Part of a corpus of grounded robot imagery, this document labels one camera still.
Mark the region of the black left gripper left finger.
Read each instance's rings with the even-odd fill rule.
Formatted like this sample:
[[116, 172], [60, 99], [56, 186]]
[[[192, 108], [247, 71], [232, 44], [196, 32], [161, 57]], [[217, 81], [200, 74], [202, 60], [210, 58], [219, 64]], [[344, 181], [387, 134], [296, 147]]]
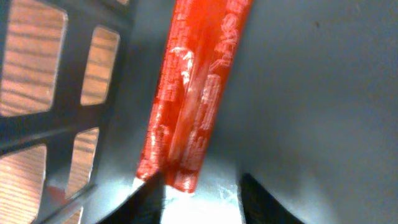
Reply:
[[158, 171], [99, 224], [159, 224], [164, 208], [165, 177]]

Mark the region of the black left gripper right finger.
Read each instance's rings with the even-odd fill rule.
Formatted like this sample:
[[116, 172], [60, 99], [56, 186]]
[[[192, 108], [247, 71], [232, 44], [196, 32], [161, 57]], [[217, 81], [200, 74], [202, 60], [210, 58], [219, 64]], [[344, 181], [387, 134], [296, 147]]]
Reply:
[[252, 175], [239, 180], [241, 204], [247, 224], [303, 224], [283, 207]]

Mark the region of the narrow red stick packet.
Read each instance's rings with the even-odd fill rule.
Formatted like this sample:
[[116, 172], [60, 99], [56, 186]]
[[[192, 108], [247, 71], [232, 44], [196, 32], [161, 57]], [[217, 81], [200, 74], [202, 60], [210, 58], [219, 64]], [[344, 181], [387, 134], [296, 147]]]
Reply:
[[251, 0], [177, 0], [136, 171], [193, 193]]

